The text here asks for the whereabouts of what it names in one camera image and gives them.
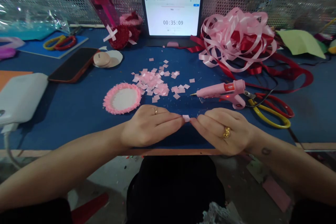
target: gold ring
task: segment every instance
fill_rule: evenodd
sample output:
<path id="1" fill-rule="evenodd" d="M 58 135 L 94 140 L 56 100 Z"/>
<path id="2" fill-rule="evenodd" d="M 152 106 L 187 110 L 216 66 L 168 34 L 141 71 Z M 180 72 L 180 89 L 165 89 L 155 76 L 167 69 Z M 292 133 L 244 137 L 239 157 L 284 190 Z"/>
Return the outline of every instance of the gold ring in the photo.
<path id="1" fill-rule="evenodd" d="M 225 132 L 223 134 L 223 138 L 228 138 L 230 136 L 230 128 L 225 126 Z"/>

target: smartphone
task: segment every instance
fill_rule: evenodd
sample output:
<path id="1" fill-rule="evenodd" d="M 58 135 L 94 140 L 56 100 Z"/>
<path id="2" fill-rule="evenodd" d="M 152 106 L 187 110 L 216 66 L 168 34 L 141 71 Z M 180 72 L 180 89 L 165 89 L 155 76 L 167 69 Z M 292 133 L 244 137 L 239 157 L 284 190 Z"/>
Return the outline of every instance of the smartphone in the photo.
<path id="1" fill-rule="evenodd" d="M 79 48 L 49 77 L 51 82 L 75 83 L 93 63 L 96 48 Z"/>

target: orange paper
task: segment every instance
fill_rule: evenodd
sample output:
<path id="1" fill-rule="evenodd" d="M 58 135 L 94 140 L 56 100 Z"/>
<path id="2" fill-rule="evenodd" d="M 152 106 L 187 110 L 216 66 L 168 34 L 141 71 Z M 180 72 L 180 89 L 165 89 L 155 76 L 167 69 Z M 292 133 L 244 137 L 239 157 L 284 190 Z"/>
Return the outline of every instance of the orange paper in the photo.
<path id="1" fill-rule="evenodd" d="M 20 72 L 20 71 L 0 71 L 0 91 L 4 88 L 7 82 L 15 76 L 32 74 L 33 72 Z"/>

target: white power bank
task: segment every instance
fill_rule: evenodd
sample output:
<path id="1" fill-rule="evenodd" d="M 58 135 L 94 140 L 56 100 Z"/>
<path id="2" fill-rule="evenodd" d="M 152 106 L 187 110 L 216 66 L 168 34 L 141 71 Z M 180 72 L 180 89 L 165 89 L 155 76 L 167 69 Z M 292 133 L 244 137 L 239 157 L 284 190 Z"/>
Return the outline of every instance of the white power bank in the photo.
<path id="1" fill-rule="evenodd" d="M 43 73 L 16 76 L 0 92 L 0 127 L 29 121 L 47 87 Z"/>

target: tattoo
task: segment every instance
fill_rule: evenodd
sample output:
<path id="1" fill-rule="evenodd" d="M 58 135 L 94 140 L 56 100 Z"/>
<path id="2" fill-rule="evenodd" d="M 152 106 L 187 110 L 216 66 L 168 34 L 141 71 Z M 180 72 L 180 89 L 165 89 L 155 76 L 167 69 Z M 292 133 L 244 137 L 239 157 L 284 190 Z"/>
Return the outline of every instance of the tattoo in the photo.
<path id="1" fill-rule="evenodd" d="M 268 148 L 266 148 L 266 147 L 264 147 L 262 150 L 261 150 L 261 153 L 262 154 L 264 154 L 264 155 L 269 155 L 269 154 L 271 154 L 271 150 L 270 149 L 268 149 Z"/>

